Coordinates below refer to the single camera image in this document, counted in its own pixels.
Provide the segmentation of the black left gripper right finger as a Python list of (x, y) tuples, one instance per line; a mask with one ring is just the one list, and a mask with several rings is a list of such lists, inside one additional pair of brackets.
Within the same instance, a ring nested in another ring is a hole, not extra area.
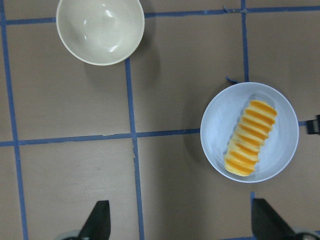
[(251, 229), (257, 240), (299, 240), (300, 236), (282, 219), (264, 198), (254, 198)]

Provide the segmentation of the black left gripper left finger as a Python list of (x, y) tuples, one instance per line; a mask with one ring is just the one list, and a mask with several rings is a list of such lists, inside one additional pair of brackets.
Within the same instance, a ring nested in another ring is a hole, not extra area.
[(111, 214), (108, 200), (97, 201), (78, 234), (79, 240), (108, 240), (111, 235)]

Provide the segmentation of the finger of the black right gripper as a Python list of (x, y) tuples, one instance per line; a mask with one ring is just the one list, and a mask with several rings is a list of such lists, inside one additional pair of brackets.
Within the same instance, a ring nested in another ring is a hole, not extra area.
[(308, 135), (320, 134), (320, 115), (316, 115), (316, 119), (306, 121), (306, 129)]

